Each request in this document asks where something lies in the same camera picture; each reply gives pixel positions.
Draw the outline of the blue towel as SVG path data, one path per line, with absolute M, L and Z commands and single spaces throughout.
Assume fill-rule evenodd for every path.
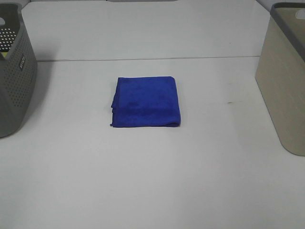
M 181 114 L 171 76 L 119 77 L 113 97 L 112 127 L 178 127 Z

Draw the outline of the beige plastic basket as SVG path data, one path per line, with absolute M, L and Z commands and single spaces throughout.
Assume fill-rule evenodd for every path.
M 272 5 L 255 75 L 281 145 L 305 155 L 305 4 Z

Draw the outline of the grey perforated plastic basket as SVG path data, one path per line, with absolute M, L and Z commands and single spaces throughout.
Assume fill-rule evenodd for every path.
M 0 136 L 15 133 L 28 110 L 38 64 L 18 3 L 0 5 Z

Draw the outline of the yellow item inside grey basket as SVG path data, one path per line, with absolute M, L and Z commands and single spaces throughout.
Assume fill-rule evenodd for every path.
M 9 52 L 0 52 L 0 60 L 1 61 L 4 61 L 7 59 L 7 55 L 8 55 Z

